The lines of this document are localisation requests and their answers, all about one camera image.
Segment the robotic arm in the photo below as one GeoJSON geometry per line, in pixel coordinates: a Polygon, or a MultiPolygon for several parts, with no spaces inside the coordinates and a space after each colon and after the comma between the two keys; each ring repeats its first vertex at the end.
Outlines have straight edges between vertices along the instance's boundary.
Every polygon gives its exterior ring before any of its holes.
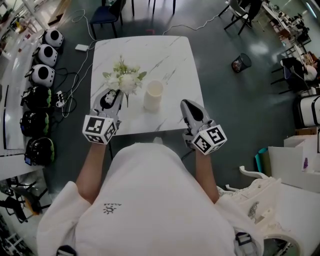
{"type": "Polygon", "coordinates": [[[220,125],[210,119],[207,111],[194,101],[183,99],[180,104],[183,120],[188,128],[182,137],[190,149],[199,149],[208,155],[219,149],[227,137],[220,125]]]}
{"type": "Polygon", "coordinates": [[[124,94],[120,90],[105,89],[94,100],[90,114],[84,118],[82,133],[92,143],[108,144],[121,121],[118,112],[124,94]]]}

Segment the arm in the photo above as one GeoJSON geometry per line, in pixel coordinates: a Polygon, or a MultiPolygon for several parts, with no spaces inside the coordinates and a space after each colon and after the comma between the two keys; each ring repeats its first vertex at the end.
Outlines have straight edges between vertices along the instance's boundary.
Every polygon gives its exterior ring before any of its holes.
{"type": "Polygon", "coordinates": [[[105,150],[106,145],[97,143],[91,145],[81,172],[75,182],[80,196],[90,204],[94,203],[100,192],[105,150]]]}
{"type": "Polygon", "coordinates": [[[211,158],[197,149],[195,150],[195,179],[215,204],[219,199],[219,193],[212,171],[211,158]]]}

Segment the marble tabletop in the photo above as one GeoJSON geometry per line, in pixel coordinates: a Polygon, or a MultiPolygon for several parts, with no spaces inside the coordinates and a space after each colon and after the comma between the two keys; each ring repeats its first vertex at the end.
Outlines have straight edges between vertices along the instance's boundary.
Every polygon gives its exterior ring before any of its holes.
{"type": "Polygon", "coordinates": [[[136,95],[123,98],[118,113],[122,121],[116,135],[140,134],[186,128],[180,102],[183,99],[204,105],[195,60],[189,40],[183,36],[134,36],[102,40],[95,44],[91,75],[91,107],[106,87],[103,72],[113,71],[120,56],[128,65],[139,65],[147,75],[136,95]],[[164,87],[160,108],[149,112],[143,107],[146,87],[152,80],[164,87]]]}

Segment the white robot head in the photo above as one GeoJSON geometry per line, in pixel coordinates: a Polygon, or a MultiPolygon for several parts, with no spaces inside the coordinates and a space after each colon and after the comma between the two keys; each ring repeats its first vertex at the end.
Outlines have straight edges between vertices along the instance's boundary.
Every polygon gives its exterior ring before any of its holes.
{"type": "Polygon", "coordinates": [[[58,49],[63,44],[64,36],[56,29],[48,29],[44,32],[43,38],[45,43],[58,49]]]}
{"type": "Polygon", "coordinates": [[[36,49],[32,56],[35,56],[40,63],[53,67],[57,62],[58,53],[52,46],[42,44],[36,49]]]}
{"type": "Polygon", "coordinates": [[[54,83],[55,70],[47,65],[38,64],[34,65],[24,77],[29,77],[37,85],[50,88],[54,83]]]}

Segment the person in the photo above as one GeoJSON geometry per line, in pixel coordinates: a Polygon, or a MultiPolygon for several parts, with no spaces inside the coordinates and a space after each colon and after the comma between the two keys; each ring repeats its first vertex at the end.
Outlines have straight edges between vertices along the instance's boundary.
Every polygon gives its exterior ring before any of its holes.
{"type": "Polygon", "coordinates": [[[281,65],[285,66],[288,69],[293,67],[294,72],[298,76],[303,78],[305,81],[314,81],[317,78],[318,72],[319,72],[318,60],[316,60],[312,66],[305,65],[306,70],[302,65],[302,63],[299,60],[297,60],[295,57],[282,59],[281,65]]]}
{"type": "Polygon", "coordinates": [[[247,25],[249,28],[252,28],[252,20],[257,16],[260,7],[262,5],[262,0],[242,0],[240,3],[240,7],[245,9],[248,5],[250,5],[249,11],[248,11],[248,17],[249,20],[247,22],[247,25]]]}
{"type": "Polygon", "coordinates": [[[195,151],[194,179],[168,147],[136,143],[116,154],[101,186],[105,149],[91,145],[76,182],[44,214],[40,256],[232,256],[239,232],[253,241],[250,255],[262,256],[248,213],[219,198],[209,155],[195,151]]]}

